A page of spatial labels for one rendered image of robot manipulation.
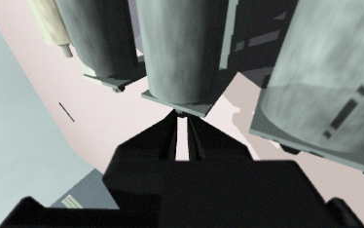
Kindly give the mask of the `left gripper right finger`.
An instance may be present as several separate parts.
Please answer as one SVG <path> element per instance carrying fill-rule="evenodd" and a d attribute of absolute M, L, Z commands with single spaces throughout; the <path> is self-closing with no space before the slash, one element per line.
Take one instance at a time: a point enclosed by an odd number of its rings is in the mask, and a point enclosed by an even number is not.
<path fill-rule="evenodd" d="M 254 160 L 245 144 L 190 113 L 187 138 L 189 160 Z"/>

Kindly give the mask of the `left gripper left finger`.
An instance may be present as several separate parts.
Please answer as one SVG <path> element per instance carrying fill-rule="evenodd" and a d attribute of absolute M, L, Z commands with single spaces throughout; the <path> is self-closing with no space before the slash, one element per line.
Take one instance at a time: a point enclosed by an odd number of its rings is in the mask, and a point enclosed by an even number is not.
<path fill-rule="evenodd" d="M 177 126 L 178 117 L 174 108 L 155 125 L 118 145 L 110 161 L 117 158 L 160 158 L 161 160 L 175 160 Z"/>

